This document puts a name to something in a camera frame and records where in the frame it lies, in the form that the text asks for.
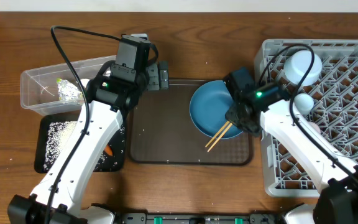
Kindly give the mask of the dark blue plate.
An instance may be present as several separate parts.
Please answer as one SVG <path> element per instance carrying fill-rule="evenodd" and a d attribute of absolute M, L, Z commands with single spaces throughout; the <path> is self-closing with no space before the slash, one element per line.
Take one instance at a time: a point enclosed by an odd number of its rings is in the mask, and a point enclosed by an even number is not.
<path fill-rule="evenodd" d="M 222 80 L 207 82 L 191 97 L 191 120 L 203 134 L 213 137 L 226 123 L 225 114 L 233 102 Z"/>

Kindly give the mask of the light blue cup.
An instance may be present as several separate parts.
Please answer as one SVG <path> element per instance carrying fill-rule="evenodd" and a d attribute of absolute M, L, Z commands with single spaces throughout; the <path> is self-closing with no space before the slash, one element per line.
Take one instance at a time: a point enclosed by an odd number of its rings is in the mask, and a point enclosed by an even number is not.
<path fill-rule="evenodd" d="M 314 101 L 310 95 L 300 93 L 296 95 L 294 104 L 302 115 L 308 115 L 314 106 Z"/>

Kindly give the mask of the pink cup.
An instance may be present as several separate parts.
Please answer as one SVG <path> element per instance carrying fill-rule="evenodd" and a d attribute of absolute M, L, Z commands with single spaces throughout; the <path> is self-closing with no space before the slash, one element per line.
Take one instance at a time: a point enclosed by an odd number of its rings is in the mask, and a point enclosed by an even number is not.
<path fill-rule="evenodd" d="M 313 123 L 313 122 L 308 122 L 309 123 L 309 125 L 314 129 L 314 131 L 316 132 L 316 133 L 318 133 L 318 134 L 320 134 L 321 133 L 321 130 L 320 130 L 320 128 L 319 128 L 319 126 L 317 125 L 317 124 L 315 124 L 315 123 Z"/>

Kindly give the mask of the light blue bowl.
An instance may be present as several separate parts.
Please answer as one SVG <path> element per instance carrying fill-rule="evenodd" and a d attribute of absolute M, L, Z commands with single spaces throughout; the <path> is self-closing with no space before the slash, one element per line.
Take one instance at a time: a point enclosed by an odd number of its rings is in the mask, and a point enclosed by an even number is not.
<path fill-rule="evenodd" d="M 303 78 L 310 66 L 311 53 L 308 50 L 301 50 L 294 53 L 284 64 L 284 73 L 291 83 L 297 85 Z M 303 86 L 310 86 L 317 82 L 321 74 L 323 63 L 318 55 L 314 55 L 314 62 L 311 71 L 303 81 Z"/>

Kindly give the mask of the white napkin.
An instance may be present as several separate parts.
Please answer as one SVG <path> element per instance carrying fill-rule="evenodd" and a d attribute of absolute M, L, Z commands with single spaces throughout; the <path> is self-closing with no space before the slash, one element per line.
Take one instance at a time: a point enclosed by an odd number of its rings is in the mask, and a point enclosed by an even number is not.
<path fill-rule="evenodd" d="M 110 74 L 111 74 L 111 71 L 110 71 L 110 70 L 106 70 L 106 71 L 103 73 L 103 76 L 104 76 L 104 77 L 109 77 Z M 81 84 L 83 85 L 83 87 L 84 87 L 85 89 L 87 89 L 88 86 L 89 86 L 88 83 L 91 81 L 91 79 L 89 79 L 89 78 L 83 78 L 83 79 L 81 79 L 80 81 L 81 81 Z"/>

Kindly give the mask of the orange carrot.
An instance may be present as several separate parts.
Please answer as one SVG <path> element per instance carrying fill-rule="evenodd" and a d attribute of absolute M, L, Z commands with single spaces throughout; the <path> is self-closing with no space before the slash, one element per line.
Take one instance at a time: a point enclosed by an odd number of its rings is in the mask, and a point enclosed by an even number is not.
<path fill-rule="evenodd" d="M 112 149 L 110 148 L 109 145 L 107 145 L 107 146 L 104 148 L 104 151 L 105 151 L 105 153 L 106 153 L 108 156 L 113 156 L 113 151 L 112 151 Z"/>

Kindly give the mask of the aluminium foil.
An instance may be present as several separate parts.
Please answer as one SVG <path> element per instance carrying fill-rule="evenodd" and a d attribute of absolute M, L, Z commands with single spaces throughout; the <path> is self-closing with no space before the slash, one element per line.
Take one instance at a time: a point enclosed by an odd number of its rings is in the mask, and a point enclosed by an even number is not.
<path fill-rule="evenodd" d="M 60 101 L 77 100 L 83 97 L 82 92 L 79 90 L 79 88 L 68 80 L 58 78 L 57 86 L 58 98 Z"/>

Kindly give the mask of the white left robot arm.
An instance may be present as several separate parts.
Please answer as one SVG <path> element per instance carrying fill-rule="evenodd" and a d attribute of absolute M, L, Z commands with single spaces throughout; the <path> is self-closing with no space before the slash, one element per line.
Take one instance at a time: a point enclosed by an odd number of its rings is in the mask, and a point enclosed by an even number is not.
<path fill-rule="evenodd" d="M 123 35 L 116 59 L 106 62 L 86 86 L 76 126 L 60 155 L 28 197 L 15 195 L 7 208 L 11 223 L 113 223 L 104 205 L 81 208 L 89 179 L 111 138 L 150 89 L 148 68 L 157 51 L 145 34 Z"/>

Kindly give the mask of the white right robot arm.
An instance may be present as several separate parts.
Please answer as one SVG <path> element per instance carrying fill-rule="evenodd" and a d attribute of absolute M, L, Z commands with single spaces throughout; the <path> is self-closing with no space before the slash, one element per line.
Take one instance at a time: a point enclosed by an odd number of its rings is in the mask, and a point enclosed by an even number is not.
<path fill-rule="evenodd" d="M 258 86 L 246 68 L 223 80 L 233 104 L 226 119 L 245 133 L 272 135 L 295 158 L 318 190 L 316 205 L 299 205 L 282 223 L 358 223 L 358 165 L 341 154 L 296 110 L 276 83 Z"/>

